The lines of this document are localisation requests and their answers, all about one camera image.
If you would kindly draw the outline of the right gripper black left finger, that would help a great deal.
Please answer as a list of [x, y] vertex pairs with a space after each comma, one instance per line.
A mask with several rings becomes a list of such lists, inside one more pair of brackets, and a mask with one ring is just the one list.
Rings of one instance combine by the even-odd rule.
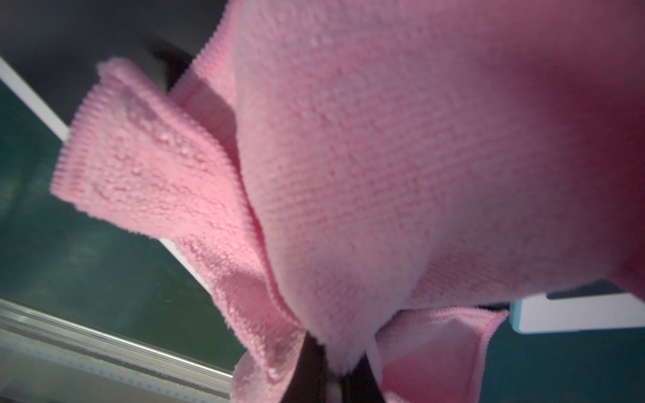
[[327, 377], [328, 364], [325, 348], [308, 332], [281, 403], [326, 402]]

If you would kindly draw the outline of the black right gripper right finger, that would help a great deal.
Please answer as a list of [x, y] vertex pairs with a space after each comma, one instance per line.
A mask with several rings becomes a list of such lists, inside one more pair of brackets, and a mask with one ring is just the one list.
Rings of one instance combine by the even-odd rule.
[[385, 403], [365, 354], [356, 368], [340, 379], [342, 403]]

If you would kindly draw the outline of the blue-edged white drawing tablet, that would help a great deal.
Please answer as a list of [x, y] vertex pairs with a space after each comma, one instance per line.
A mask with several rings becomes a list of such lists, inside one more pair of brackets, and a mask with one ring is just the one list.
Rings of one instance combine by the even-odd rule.
[[513, 302], [510, 324], [520, 334], [644, 327], [644, 302], [607, 280]]

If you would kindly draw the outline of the pink cloth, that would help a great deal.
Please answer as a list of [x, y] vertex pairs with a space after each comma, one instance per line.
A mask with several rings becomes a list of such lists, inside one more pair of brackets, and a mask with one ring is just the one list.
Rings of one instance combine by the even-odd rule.
[[164, 238], [281, 402], [309, 332], [327, 401], [476, 402], [489, 305], [644, 295], [641, 1], [231, 1], [169, 92], [99, 66], [50, 190]]

